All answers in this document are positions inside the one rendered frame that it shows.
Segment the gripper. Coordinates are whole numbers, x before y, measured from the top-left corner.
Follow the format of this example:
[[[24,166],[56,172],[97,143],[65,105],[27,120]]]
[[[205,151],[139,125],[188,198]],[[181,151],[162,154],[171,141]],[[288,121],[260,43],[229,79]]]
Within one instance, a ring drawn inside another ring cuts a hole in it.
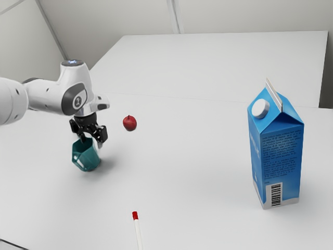
[[[108,139],[106,126],[100,126],[97,123],[97,114],[94,112],[88,116],[74,116],[69,121],[73,133],[79,136],[81,143],[85,143],[86,136],[84,133],[90,134],[96,141],[99,149]]]

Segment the teal faceted mug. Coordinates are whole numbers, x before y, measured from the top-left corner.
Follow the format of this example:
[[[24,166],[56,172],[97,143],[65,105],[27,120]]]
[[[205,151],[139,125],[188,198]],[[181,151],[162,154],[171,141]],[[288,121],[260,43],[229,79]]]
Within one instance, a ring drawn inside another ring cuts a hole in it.
[[[88,137],[82,142],[80,139],[72,144],[72,163],[84,172],[93,171],[100,163],[94,141]]]

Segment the red apple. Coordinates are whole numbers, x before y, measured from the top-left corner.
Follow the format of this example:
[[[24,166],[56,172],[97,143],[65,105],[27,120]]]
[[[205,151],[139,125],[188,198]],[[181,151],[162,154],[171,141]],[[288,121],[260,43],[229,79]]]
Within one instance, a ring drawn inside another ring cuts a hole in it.
[[[123,119],[123,126],[127,131],[134,131],[137,127],[137,121],[133,116],[128,115]]]

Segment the white pen with red cap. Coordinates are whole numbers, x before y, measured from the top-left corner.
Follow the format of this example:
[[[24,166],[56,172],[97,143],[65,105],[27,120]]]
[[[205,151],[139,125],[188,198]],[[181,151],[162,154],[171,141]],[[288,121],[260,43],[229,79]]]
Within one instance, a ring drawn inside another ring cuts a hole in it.
[[[141,230],[140,230],[139,218],[138,218],[137,211],[133,211],[132,212],[132,217],[133,217],[134,227],[135,227],[135,234],[136,234],[136,240],[137,240],[137,248],[138,248],[138,250],[144,250],[143,240],[142,240],[142,234],[141,234]]]

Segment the blue milk carton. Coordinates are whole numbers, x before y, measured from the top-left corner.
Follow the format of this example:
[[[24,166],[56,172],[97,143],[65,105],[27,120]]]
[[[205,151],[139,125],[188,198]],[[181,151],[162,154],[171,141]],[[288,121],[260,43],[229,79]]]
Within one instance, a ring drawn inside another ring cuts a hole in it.
[[[299,201],[304,123],[269,80],[247,109],[252,178],[263,209]]]

